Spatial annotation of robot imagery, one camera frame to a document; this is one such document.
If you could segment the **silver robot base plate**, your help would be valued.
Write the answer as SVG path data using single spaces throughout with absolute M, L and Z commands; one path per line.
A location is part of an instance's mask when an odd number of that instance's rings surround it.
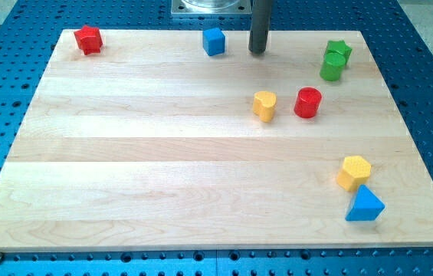
M 172 0 L 172 16 L 248 15 L 251 0 Z

